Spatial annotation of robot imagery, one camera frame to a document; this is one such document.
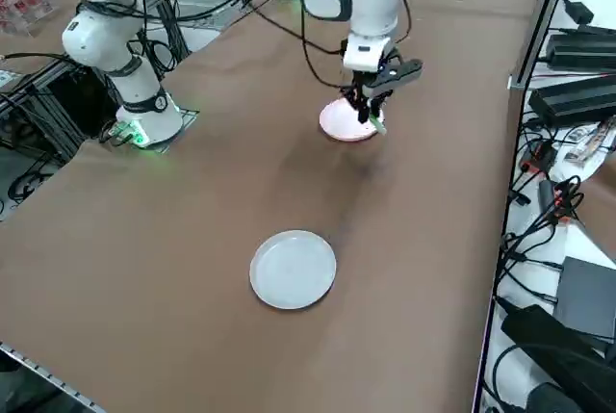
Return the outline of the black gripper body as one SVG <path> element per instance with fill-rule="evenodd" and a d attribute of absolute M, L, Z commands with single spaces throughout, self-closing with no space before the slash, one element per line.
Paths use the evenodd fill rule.
<path fill-rule="evenodd" d="M 352 40 L 350 71 L 352 96 L 377 96 L 403 78 L 403 58 L 391 40 Z"/>

